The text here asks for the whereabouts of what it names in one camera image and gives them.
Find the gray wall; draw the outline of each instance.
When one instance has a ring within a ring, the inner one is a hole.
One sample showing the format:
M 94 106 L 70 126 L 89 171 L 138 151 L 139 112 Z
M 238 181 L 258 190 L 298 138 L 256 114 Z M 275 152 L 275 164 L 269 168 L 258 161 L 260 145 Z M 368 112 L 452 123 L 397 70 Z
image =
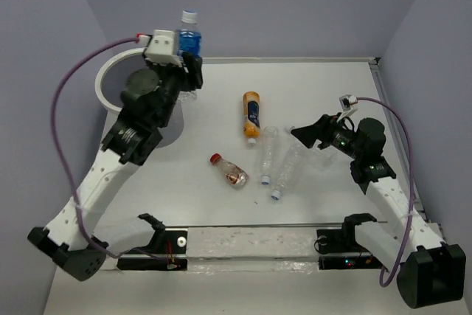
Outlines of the gray wall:
M 409 127 L 430 218 L 469 256 L 472 305 L 472 0 L 416 0 L 381 61 L 386 92 Z
M 380 55 L 413 0 L 87 0 L 111 41 L 200 13 L 206 56 Z
M 0 8 L 0 314 L 42 314 L 55 268 L 27 235 L 70 196 L 52 148 L 49 104 L 59 79 L 105 37 L 86 0 L 0 0 Z M 73 77 L 59 108 L 78 181 L 100 141 L 104 110 L 93 81 L 106 59 Z

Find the red bottle cap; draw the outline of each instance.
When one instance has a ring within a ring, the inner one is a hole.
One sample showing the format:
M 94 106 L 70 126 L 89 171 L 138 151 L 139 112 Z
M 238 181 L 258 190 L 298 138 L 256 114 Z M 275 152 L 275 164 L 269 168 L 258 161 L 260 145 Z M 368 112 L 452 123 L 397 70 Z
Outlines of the red bottle cap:
M 221 155 L 216 153 L 216 154 L 213 154 L 211 158 L 209 158 L 209 162 L 211 162 L 212 164 L 216 163 L 219 159 L 221 159 Z

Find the orange bottle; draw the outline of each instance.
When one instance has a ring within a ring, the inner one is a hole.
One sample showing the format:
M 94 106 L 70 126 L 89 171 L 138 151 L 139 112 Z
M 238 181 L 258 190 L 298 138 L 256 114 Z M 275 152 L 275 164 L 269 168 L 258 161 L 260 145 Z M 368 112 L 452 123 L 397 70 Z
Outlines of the orange bottle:
M 248 91 L 243 96 L 244 107 L 244 135 L 248 139 L 250 146 L 255 146 L 257 137 L 260 135 L 259 124 L 259 94 L 255 91 Z

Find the small plastic bottle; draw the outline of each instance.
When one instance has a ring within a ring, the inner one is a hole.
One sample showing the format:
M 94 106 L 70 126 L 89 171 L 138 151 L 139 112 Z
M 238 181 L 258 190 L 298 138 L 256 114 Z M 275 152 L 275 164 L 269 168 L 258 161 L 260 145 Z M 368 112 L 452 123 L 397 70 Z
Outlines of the small plastic bottle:
M 243 132 L 248 139 L 249 147 L 257 144 L 257 138 L 260 135 L 259 103 L 260 96 L 257 92 L 248 91 L 243 95 Z
M 277 127 L 265 127 L 262 136 L 262 156 L 260 162 L 260 183 L 271 184 L 274 170 L 274 158 L 277 152 L 279 130 Z
M 182 25 L 178 28 L 178 54 L 190 52 L 200 56 L 201 33 L 197 28 L 197 13 L 192 10 L 182 12 Z
M 234 188 L 241 188 L 248 181 L 248 174 L 240 167 L 223 159 L 220 154 L 213 154 L 209 160 L 223 174 L 226 182 Z
M 308 157 L 308 149 L 300 142 L 294 142 L 280 165 L 271 197 L 278 201 L 287 188 L 293 187 Z

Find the plastic bottle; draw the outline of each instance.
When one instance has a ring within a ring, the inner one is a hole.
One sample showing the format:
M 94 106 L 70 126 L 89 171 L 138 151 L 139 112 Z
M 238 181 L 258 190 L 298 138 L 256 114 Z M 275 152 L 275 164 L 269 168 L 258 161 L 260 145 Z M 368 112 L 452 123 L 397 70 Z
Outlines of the plastic bottle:
M 255 91 L 248 91 L 243 95 L 243 132 L 250 147 L 256 145 L 257 137 L 260 135 L 259 102 L 259 94 Z
M 190 52 L 200 56 L 201 33 L 197 28 L 197 13 L 192 10 L 182 12 L 182 25 L 178 28 L 178 53 Z
M 294 126 L 286 127 L 284 131 L 291 134 Z M 326 171 L 333 165 L 337 157 L 337 150 L 333 147 L 328 147 L 320 150 L 316 145 L 309 150 L 308 163 L 320 171 Z
M 308 157 L 308 149 L 300 142 L 294 142 L 280 165 L 271 197 L 278 201 L 287 188 L 293 187 Z
M 277 127 L 265 127 L 262 136 L 262 156 L 260 162 L 260 183 L 268 185 L 274 172 L 274 158 L 277 152 L 279 130 Z
M 226 182 L 234 188 L 241 188 L 248 181 L 248 175 L 232 162 L 223 159 L 220 154 L 213 154 L 209 160 L 223 174 Z

